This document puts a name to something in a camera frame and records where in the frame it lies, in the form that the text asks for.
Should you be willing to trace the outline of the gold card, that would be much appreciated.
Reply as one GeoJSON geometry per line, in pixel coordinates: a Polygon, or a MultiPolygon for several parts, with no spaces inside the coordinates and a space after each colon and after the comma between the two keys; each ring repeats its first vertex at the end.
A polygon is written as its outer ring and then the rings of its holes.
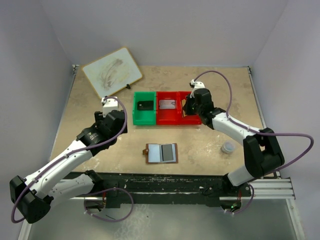
{"type": "Polygon", "coordinates": [[[185,118],[185,117],[187,116],[187,113],[186,113],[186,110],[187,110],[186,103],[187,103],[187,100],[186,100],[186,99],[182,99],[182,100],[181,100],[182,118],[185,118]]]}

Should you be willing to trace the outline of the red plastic bin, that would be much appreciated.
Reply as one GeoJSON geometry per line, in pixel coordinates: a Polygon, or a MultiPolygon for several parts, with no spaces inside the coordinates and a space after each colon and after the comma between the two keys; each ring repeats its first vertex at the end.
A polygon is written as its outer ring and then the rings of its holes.
{"type": "Polygon", "coordinates": [[[177,126],[181,109],[178,106],[177,91],[156,92],[156,124],[159,126],[177,126]],[[159,100],[175,100],[176,109],[159,109],[159,100]]]}
{"type": "Polygon", "coordinates": [[[197,115],[186,115],[183,107],[186,104],[187,96],[191,93],[190,91],[179,91],[179,106],[181,113],[178,117],[179,125],[201,125],[201,119],[197,115]]]}

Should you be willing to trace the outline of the green plastic bin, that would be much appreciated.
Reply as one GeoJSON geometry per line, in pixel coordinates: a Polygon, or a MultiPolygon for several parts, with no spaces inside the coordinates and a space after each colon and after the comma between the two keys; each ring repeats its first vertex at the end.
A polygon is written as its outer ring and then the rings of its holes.
{"type": "Polygon", "coordinates": [[[133,95],[132,121],[135,126],[156,124],[156,92],[136,91],[133,95]]]}

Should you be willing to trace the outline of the brown leather card holder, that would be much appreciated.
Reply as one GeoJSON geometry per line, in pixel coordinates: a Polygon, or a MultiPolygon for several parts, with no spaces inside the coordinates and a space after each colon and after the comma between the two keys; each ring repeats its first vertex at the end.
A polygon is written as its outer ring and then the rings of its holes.
{"type": "Polygon", "coordinates": [[[150,165],[155,164],[177,164],[179,162],[178,157],[178,145],[176,143],[147,143],[145,149],[142,150],[142,154],[145,157],[145,163],[150,165]],[[172,144],[174,160],[170,162],[162,161],[162,145],[172,144]]]}

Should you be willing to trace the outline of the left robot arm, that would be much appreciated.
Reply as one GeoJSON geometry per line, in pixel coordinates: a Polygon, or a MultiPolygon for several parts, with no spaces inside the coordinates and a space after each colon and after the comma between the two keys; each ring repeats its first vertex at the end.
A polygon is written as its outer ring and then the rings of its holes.
{"type": "Polygon", "coordinates": [[[84,128],[56,158],[26,177],[17,175],[10,180],[12,223],[27,221],[33,224],[64,200],[102,193],[106,183],[94,170],[61,182],[76,167],[107,150],[117,142],[119,135],[128,131],[128,114],[124,109],[112,110],[106,116],[97,111],[94,117],[93,125],[84,128]]]}

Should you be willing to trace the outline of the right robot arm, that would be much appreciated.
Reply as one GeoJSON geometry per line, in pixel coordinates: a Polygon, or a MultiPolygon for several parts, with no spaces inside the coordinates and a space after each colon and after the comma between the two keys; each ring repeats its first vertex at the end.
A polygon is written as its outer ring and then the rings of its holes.
{"type": "Polygon", "coordinates": [[[222,190],[226,195],[235,195],[240,185],[263,177],[285,163],[272,129],[251,127],[232,118],[225,110],[214,106],[208,89],[199,88],[188,94],[183,111],[187,115],[199,116],[203,125],[242,145],[244,165],[223,177],[222,190]]]}

